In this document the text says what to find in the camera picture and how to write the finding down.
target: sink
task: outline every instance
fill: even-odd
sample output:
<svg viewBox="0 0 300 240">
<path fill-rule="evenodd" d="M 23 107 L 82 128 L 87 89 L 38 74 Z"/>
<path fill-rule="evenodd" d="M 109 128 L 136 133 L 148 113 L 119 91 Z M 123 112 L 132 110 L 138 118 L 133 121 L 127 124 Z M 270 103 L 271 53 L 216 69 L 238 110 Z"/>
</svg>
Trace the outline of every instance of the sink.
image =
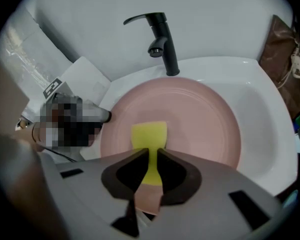
<svg viewBox="0 0 300 240">
<path fill-rule="evenodd" d="M 233 111 L 241 136 L 237 170 L 272 195 L 291 185 L 297 178 L 293 125 L 283 99 L 258 62 L 239 57 L 201 57 L 180 60 L 178 64 L 178 77 L 209 86 Z M 159 65 L 117 79 L 100 106 L 111 110 L 135 86 L 165 77 L 165 67 Z M 100 139 L 82 150 L 83 157 L 100 157 Z"/>
</svg>

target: faucet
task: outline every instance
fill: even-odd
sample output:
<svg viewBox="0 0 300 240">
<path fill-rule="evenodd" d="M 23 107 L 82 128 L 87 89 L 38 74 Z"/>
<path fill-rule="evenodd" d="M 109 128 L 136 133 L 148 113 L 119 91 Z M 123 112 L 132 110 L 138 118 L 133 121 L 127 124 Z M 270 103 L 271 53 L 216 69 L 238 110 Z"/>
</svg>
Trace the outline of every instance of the faucet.
<svg viewBox="0 0 300 240">
<path fill-rule="evenodd" d="M 165 13 L 153 12 L 141 14 L 126 19 L 123 25 L 142 18 L 146 18 L 155 36 L 155 40 L 150 44 L 148 49 L 149 55 L 153 58 L 162 56 L 167 76 L 172 77 L 178 75 L 180 70 L 178 68 L 175 46 L 172 41 Z"/>
</svg>

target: sponge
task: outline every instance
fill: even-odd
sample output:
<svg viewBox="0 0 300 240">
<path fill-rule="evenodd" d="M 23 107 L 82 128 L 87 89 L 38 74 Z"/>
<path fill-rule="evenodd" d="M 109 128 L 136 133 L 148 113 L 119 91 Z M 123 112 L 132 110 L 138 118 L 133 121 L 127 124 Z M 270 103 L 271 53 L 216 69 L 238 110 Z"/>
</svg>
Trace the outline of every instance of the sponge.
<svg viewBox="0 0 300 240">
<path fill-rule="evenodd" d="M 144 122 L 131 127 L 131 142 L 134 149 L 149 149 L 148 171 L 142 184 L 162 186 L 161 177 L 157 170 L 157 150 L 164 148 L 167 143 L 167 123 L 165 121 Z"/>
</svg>

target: pink plate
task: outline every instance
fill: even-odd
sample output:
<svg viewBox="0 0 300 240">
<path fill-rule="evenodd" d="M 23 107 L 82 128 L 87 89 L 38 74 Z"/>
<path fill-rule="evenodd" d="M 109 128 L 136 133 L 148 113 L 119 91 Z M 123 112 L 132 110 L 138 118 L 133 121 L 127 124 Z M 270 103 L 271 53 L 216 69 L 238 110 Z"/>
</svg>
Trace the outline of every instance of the pink plate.
<svg viewBox="0 0 300 240">
<path fill-rule="evenodd" d="M 241 140 L 236 118 L 212 89 L 181 77 L 157 78 L 126 93 L 103 125 L 101 156 L 132 149 L 131 126 L 166 121 L 166 148 L 237 168 Z"/>
</svg>

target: black cable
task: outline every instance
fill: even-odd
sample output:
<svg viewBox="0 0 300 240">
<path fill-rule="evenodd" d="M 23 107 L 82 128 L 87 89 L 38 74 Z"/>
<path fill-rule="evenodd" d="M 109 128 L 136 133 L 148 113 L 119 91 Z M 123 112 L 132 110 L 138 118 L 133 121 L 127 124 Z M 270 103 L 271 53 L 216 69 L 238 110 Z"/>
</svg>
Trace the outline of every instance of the black cable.
<svg viewBox="0 0 300 240">
<path fill-rule="evenodd" d="M 35 129 L 35 125 L 33 125 L 33 127 L 32 127 L 31 137 L 32 137 L 34 143 L 37 144 L 37 141 L 35 140 L 35 137 L 34 137 L 34 129 Z M 50 152 L 52 152 L 52 153 L 55 153 L 56 155 L 59 155 L 59 156 L 61 156 L 61 157 L 64 157 L 65 159 L 69 160 L 69 161 L 72 162 L 72 163 L 73 163 L 73 162 L 77 162 L 76 160 L 74 160 L 74 159 L 72 159 L 72 158 L 70 158 L 70 157 L 68 157 L 68 156 L 66 156 L 66 155 L 64 155 L 64 154 L 61 154 L 61 153 L 59 153 L 59 152 L 56 152 L 56 151 L 54 151 L 54 150 L 52 150 L 52 149 L 50 149 L 50 148 L 47 148 L 46 146 L 40 146 L 40 147 L 42 147 L 42 148 L 44 148 L 44 149 L 46 149 L 46 150 L 48 150 L 48 151 L 50 151 Z"/>
</svg>

